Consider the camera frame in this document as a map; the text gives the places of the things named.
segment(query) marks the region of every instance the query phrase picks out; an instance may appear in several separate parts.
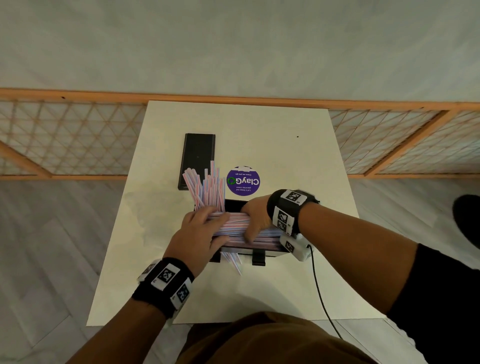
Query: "wristband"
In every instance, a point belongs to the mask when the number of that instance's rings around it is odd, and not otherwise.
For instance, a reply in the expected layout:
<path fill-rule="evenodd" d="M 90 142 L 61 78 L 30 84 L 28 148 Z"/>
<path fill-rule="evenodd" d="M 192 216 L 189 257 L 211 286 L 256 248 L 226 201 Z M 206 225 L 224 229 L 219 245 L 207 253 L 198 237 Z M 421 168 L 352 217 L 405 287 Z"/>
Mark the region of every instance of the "wristband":
<path fill-rule="evenodd" d="M 296 236 L 300 233 L 300 210 L 308 202 L 320 203 L 314 195 L 302 190 L 278 190 L 268 198 L 267 214 L 273 225 L 287 235 Z"/>
<path fill-rule="evenodd" d="M 168 319 L 182 308 L 193 280 L 192 272 L 181 260 L 157 259 L 138 277 L 139 285 L 132 298 L 155 306 Z"/>

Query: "gray wall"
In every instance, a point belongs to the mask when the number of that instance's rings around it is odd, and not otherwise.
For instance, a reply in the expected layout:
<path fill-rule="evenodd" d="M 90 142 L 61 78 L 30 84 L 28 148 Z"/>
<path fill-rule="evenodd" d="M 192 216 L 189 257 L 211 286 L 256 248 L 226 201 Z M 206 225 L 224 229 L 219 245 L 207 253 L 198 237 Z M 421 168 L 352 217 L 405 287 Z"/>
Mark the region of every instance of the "gray wall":
<path fill-rule="evenodd" d="M 0 0 L 0 87 L 480 101 L 478 0 Z"/>

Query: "wire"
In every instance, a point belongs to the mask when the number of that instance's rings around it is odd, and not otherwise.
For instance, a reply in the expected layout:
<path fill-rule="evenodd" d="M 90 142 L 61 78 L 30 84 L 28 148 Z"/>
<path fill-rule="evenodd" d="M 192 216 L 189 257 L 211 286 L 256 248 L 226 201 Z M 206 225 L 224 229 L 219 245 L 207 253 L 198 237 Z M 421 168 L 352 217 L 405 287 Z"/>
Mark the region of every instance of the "wire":
<path fill-rule="evenodd" d="M 315 263 L 314 263 L 314 261 L 313 261 L 313 249 L 312 249 L 312 247 L 311 247 L 310 245 L 309 245 L 308 247 L 310 248 L 310 251 L 311 251 L 311 253 L 312 253 L 313 277 L 315 278 L 315 284 L 317 285 L 318 297 L 320 297 L 320 302 L 322 303 L 322 307 L 324 308 L 325 314 L 326 314 L 327 317 L 328 317 L 328 321 L 330 321 L 330 323 L 332 324 L 332 326 L 333 326 L 336 334 L 338 335 L 338 337 L 343 340 L 342 335 L 340 335 L 340 333 L 339 333 L 338 330 L 336 329 L 335 325 L 333 324 L 332 319 L 331 319 L 330 316 L 328 315 L 327 309 L 325 308 L 324 301 L 322 300 L 322 295 L 320 294 L 320 288 L 318 288 L 317 275 L 315 274 Z"/>

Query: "lattice panel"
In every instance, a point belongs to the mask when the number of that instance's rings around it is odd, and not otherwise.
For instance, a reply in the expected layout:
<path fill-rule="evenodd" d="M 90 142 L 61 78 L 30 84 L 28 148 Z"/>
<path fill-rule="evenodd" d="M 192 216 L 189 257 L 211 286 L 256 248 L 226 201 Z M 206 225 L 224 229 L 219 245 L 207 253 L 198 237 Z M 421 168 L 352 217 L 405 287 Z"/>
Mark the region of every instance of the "lattice panel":
<path fill-rule="evenodd" d="M 365 173 L 436 111 L 329 110 L 348 174 Z"/>
<path fill-rule="evenodd" d="M 480 112 L 461 112 L 381 173 L 480 173 Z"/>
<path fill-rule="evenodd" d="M 53 174 L 128 174 L 146 105 L 0 101 L 0 140 Z"/>
<path fill-rule="evenodd" d="M 31 174 L 11 163 L 9 160 L 0 157 L 0 176 L 18 176 L 19 174 Z"/>

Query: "hand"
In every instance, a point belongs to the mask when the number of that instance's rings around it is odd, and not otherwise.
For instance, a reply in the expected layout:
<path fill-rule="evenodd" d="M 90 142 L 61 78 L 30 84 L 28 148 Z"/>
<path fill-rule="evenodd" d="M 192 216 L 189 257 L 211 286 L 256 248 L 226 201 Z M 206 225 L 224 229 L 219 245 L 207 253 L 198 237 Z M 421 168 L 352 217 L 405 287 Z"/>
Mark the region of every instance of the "hand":
<path fill-rule="evenodd" d="M 241 209 L 250 215 L 250 224 L 245 231 L 245 239 L 253 242 L 260 231 L 265 230 L 272 225 L 272 219 L 267 214 L 267 202 L 270 195 L 256 197 L 247 202 Z"/>
<path fill-rule="evenodd" d="M 215 220 L 206 222 L 207 216 L 216 211 L 214 206 L 205 206 L 198 211 L 192 211 L 185 215 L 178 230 L 170 240 L 170 244 L 163 254 L 164 258 L 177 258 L 190 269 L 195 278 L 203 271 L 208 261 L 220 247 L 228 242 L 226 235 L 215 234 L 225 224 L 230 214 L 224 213 Z"/>

